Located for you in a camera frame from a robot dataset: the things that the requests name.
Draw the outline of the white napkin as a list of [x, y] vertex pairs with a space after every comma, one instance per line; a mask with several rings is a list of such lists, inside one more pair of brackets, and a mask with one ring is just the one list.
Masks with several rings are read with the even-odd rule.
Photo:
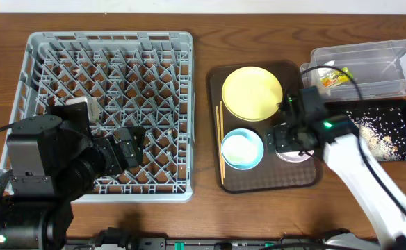
[[331, 68], [320, 68], [317, 69], [318, 71], [318, 75], [319, 75], [319, 79], [320, 79], [320, 84], [323, 87], [332, 87], [335, 83], [336, 80], [334, 79], [334, 75], [336, 73], [335, 69], [331, 69]]

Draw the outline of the green snack wrapper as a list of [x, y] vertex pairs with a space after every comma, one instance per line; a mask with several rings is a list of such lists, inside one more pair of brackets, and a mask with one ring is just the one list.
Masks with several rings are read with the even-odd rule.
[[349, 71], [347, 67], [342, 68], [341, 71], [336, 70], [336, 73], [334, 75], [336, 83], [332, 87], [348, 82], [350, 79], [347, 77], [347, 75], [349, 75], [351, 78], [353, 77], [352, 73]]

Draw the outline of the light blue bowl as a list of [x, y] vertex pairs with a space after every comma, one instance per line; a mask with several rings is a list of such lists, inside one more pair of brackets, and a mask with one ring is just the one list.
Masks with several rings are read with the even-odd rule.
[[256, 167], [264, 155], [261, 137], [246, 128], [234, 129], [222, 140], [221, 153], [225, 162], [237, 170], [249, 170]]

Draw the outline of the rice food scraps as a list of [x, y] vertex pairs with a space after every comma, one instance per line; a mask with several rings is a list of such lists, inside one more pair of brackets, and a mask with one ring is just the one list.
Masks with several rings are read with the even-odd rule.
[[406, 160], [406, 123], [400, 108], [346, 110], [378, 161]]

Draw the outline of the small white cup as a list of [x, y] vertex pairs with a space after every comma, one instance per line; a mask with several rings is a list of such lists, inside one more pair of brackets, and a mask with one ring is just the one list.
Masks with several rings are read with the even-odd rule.
[[243, 135], [232, 135], [222, 143], [222, 154], [229, 163], [247, 164], [257, 157], [257, 146]]

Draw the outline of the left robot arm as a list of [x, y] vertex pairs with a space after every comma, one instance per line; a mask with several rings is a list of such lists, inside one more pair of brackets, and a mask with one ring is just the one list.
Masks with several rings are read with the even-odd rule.
[[0, 249], [62, 249], [71, 203], [102, 176], [143, 160], [145, 129], [93, 137], [87, 117], [40, 115], [17, 122], [6, 146], [11, 170], [0, 177]]

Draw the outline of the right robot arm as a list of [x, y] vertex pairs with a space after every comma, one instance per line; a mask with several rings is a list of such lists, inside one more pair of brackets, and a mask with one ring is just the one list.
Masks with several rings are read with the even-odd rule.
[[406, 195], [383, 170], [344, 114], [326, 107], [316, 87], [286, 95], [279, 105], [284, 123], [273, 127], [276, 152], [321, 153], [368, 217], [383, 249], [406, 249]]

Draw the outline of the black waste tray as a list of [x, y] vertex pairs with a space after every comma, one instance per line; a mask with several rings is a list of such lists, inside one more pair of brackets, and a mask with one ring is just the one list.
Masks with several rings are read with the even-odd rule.
[[366, 108], [400, 108], [403, 119], [406, 123], [406, 100], [387, 99], [387, 100], [366, 100], [366, 101], [348, 101], [348, 102], [330, 102], [325, 104], [334, 114], [345, 114], [346, 110], [362, 110]]

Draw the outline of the yellow plate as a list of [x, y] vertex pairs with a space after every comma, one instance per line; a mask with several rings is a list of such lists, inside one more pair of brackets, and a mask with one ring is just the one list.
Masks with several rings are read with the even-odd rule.
[[260, 122], [272, 117], [283, 100], [277, 77], [261, 67], [241, 67], [222, 84], [222, 101], [235, 117]]

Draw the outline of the dark brown serving tray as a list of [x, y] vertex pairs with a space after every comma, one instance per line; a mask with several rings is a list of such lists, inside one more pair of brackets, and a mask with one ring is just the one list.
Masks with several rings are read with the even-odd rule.
[[[302, 88], [302, 79], [298, 66], [290, 60], [277, 60], [268, 62], [243, 63], [213, 67], [206, 76], [208, 102], [211, 108], [213, 134], [216, 133], [216, 106], [222, 100], [222, 84], [230, 73], [241, 67], [261, 67], [274, 74], [282, 85], [283, 91], [289, 90], [290, 94], [297, 94]], [[271, 118], [260, 122], [247, 122], [233, 116], [225, 107], [223, 110], [225, 135], [236, 129], [246, 128], [257, 133], [264, 145], [264, 156], [261, 162], [249, 170], [237, 170], [225, 165], [225, 181], [220, 180], [220, 162], [218, 157], [217, 138], [216, 146], [216, 172], [219, 186], [228, 193], [240, 194], [246, 192], [259, 192], [266, 190], [283, 190], [290, 188], [305, 188], [317, 184], [323, 175], [320, 160], [309, 158], [304, 162], [289, 163], [281, 160], [276, 151], [268, 149], [265, 135], [268, 130], [284, 121], [283, 115], [278, 111]]]

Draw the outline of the grey plastic dish rack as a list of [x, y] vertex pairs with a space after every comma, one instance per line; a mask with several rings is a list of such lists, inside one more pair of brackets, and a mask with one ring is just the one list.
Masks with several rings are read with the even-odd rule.
[[29, 36], [10, 116], [94, 97], [94, 135], [146, 130], [143, 163], [95, 181], [81, 203], [184, 203], [194, 193], [193, 38], [172, 32], [36, 32]]

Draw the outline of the right wooden chopstick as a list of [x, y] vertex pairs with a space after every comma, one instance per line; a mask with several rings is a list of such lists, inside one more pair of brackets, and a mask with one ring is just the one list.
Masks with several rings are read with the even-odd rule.
[[224, 138], [224, 121], [223, 121], [223, 101], [220, 100], [220, 106], [219, 106], [219, 110], [220, 110], [220, 154], [221, 154], [221, 170], [222, 170], [222, 184], [224, 184], [225, 181], [225, 160], [223, 158], [223, 154], [222, 154], [222, 140]]

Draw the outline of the clear plastic bin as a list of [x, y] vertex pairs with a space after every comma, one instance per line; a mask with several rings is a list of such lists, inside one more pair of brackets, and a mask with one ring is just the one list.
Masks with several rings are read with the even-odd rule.
[[318, 65], [347, 71], [364, 99], [406, 96], [406, 39], [317, 48], [300, 70]]

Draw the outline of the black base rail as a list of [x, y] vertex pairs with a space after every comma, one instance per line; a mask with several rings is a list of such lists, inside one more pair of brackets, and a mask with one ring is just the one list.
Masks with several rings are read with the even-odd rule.
[[340, 228], [318, 237], [283, 235], [276, 238], [171, 238], [165, 234], [130, 233], [121, 228], [100, 231], [92, 238], [70, 238], [65, 249], [213, 250], [213, 249], [378, 249], [373, 242], [359, 239]]

